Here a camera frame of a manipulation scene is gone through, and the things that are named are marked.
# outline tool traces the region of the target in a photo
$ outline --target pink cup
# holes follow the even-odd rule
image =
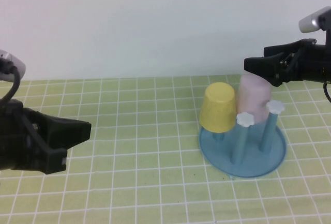
[[[237,113],[254,115],[254,122],[267,120],[269,111],[266,104],[271,99],[271,84],[254,74],[245,74],[240,79],[237,94]]]

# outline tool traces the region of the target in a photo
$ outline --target white flower-shaped cap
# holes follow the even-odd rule
[[[243,127],[254,125],[254,115],[247,112],[237,114],[237,123]]]
[[[266,105],[271,114],[280,114],[285,110],[285,105],[281,101],[271,100]]]

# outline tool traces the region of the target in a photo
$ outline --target table surface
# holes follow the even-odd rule
[[[322,84],[273,88],[285,162],[256,180],[229,178],[198,146],[205,88],[240,76],[24,81],[15,98],[92,123],[52,175],[0,172],[0,223],[331,223],[331,103]],[[9,84],[0,84],[4,95]]]

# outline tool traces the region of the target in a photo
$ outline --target upside-down cup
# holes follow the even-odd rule
[[[271,84],[265,79],[245,74],[240,79],[237,94],[237,113],[250,113],[254,115],[254,122],[267,120],[269,111],[266,103],[271,99]]]
[[[235,90],[227,83],[217,82],[205,91],[200,112],[200,125],[214,133],[224,133],[236,124]]]

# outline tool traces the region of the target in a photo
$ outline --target yellow cup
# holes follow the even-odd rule
[[[210,132],[227,132],[236,124],[235,90],[227,83],[217,82],[205,91],[200,125]]]

